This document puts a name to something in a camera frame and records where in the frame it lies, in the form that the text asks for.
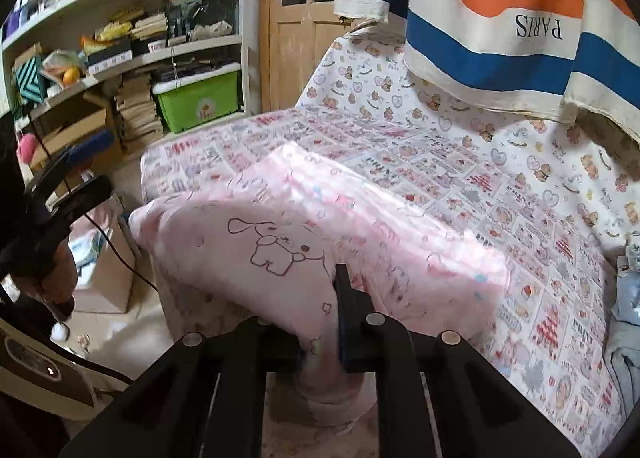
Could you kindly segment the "person left hand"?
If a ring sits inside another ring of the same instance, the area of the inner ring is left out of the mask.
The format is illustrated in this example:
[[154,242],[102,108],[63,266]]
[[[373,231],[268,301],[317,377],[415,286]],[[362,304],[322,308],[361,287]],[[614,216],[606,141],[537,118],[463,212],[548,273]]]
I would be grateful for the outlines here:
[[77,286],[76,265],[66,238],[58,245],[51,263],[46,276],[20,277],[14,282],[22,293],[41,302],[58,322],[64,322],[73,313]]

